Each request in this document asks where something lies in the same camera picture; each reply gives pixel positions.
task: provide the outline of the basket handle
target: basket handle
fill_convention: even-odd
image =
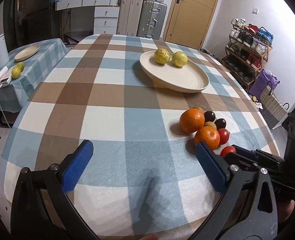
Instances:
[[[271,95],[271,93],[272,93],[272,81],[271,80],[269,80],[268,82],[267,82],[267,85],[269,85],[269,82],[271,83],[271,90],[270,90],[270,93],[269,93],[269,96]]]
[[[285,105],[288,105],[288,108],[287,108],[286,110],[289,110],[289,107],[290,107],[289,103],[285,103],[285,104],[283,105],[283,107],[284,107]]]

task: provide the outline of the tomato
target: tomato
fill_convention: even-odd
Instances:
[[[233,152],[233,153],[237,153],[237,151],[235,150],[235,148],[233,146],[226,146],[220,153],[220,155],[222,157],[224,157],[225,155],[227,155],[228,153]]]
[[[220,145],[226,144],[230,138],[230,132],[225,128],[218,129],[220,135]]]

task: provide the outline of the shoe rack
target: shoe rack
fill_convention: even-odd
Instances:
[[[249,90],[250,86],[254,83],[254,81],[256,80],[256,78],[259,76],[259,73],[261,72],[261,70],[263,69],[264,65],[269,61],[269,53],[270,51],[273,49],[272,46],[269,44],[269,42],[265,39],[263,39],[262,37],[260,37],[257,34],[254,34],[253,32],[251,32],[250,30],[247,30],[245,28],[242,28],[238,25],[233,25],[233,28],[235,30],[239,30],[239,31],[243,31],[246,32],[247,34],[251,35],[253,38],[257,39],[258,41],[260,41],[261,43],[263,43],[268,49],[267,51],[261,55],[260,53],[258,53],[256,50],[249,48],[248,46],[244,45],[243,42],[238,41],[237,39],[231,37],[229,35],[229,39],[231,43],[238,43],[240,45],[239,49],[240,51],[242,49],[248,51],[249,53],[252,53],[254,55],[256,55],[257,57],[259,57],[261,59],[261,66],[259,68],[255,68],[253,67],[251,64],[248,64],[245,60],[241,59],[240,57],[238,57],[233,51],[231,51],[230,49],[227,49],[225,47],[225,53],[228,56],[229,54],[232,54],[233,56],[235,56],[241,63],[243,63],[245,66],[247,66],[248,68],[250,68],[251,70],[254,71],[254,79],[251,82],[247,82],[244,80],[244,78],[242,78],[235,70],[231,69],[228,67],[229,70],[231,70],[232,72],[234,72],[239,79],[242,80],[242,82],[246,85],[247,89]]]

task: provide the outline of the blue and brown plaid tablecloth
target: blue and brown plaid tablecloth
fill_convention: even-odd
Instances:
[[[143,52],[184,51],[210,85],[184,94],[154,83],[142,71]],[[22,167],[60,163],[83,139],[94,155],[69,194],[102,239],[187,239],[217,201],[189,136],[178,128],[189,107],[225,118],[229,144],[278,155],[252,101],[230,73],[195,49],[146,38],[92,35],[41,82],[20,112],[2,154],[4,192],[11,202]]]
[[[68,52],[61,39],[40,41],[12,50],[5,66],[10,69],[16,65],[18,62],[14,60],[15,55],[32,45],[39,45],[40,48],[35,55],[23,61],[25,68],[21,76],[13,79],[9,86],[0,89],[3,111],[12,113],[21,111],[35,88]]]

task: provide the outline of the metal screw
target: metal screw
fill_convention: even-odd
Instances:
[[[238,171],[238,170],[239,170],[239,167],[238,167],[237,165],[235,165],[235,164],[232,164],[232,165],[230,166],[230,170],[231,170],[231,171]]]
[[[27,173],[28,172],[28,167],[24,167],[21,169],[21,173]]]
[[[58,165],[57,165],[57,164],[52,164],[52,165],[50,166],[50,169],[51,169],[52,171],[56,171],[56,170],[58,169]]]
[[[266,168],[261,168],[261,173],[263,173],[263,174],[268,174],[268,171],[267,171],[267,169]]]

